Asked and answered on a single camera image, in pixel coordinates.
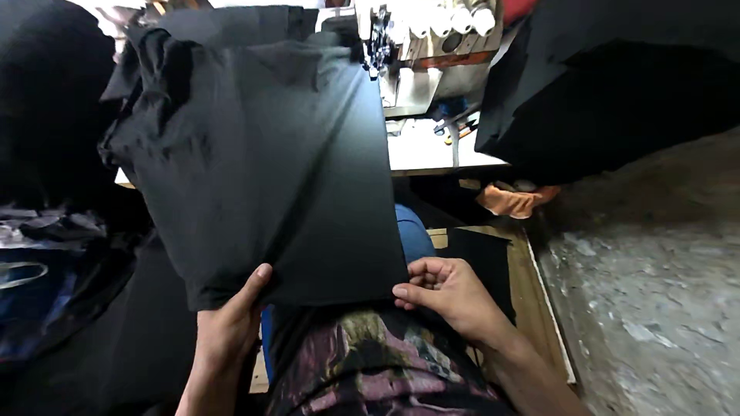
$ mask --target right hand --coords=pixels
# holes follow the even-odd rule
[[[472,342],[493,349],[517,335],[467,261],[427,257],[408,265],[407,284],[393,288],[395,304],[405,310],[426,306]]]

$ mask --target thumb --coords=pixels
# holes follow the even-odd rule
[[[413,284],[397,284],[393,286],[393,294],[397,298],[414,305],[426,306],[429,309],[437,309],[440,303],[440,293],[438,291],[424,289]]]
[[[229,303],[234,303],[240,309],[250,309],[257,300],[260,290],[269,282],[271,275],[272,266],[267,263],[260,264],[252,275],[246,279],[244,287],[234,295]]]

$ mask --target forearm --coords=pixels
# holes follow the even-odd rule
[[[578,397],[520,333],[502,344],[485,342],[483,354],[524,416],[589,415]]]
[[[196,357],[175,416],[233,416],[241,367]]]

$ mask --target wrist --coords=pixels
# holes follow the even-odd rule
[[[524,364],[530,360],[534,348],[516,328],[506,335],[484,340],[483,343],[495,363]]]
[[[244,355],[238,352],[195,348],[192,373],[218,378],[233,378],[241,371]]]
[[[484,331],[481,340],[486,347],[500,355],[514,354],[521,349],[522,342],[526,342],[514,325],[506,323],[505,326],[497,325],[495,328]]]

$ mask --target left hand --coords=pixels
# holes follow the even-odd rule
[[[272,266],[261,264],[219,310],[198,312],[196,363],[216,369],[241,367],[260,329],[260,308],[255,300],[271,275]]]

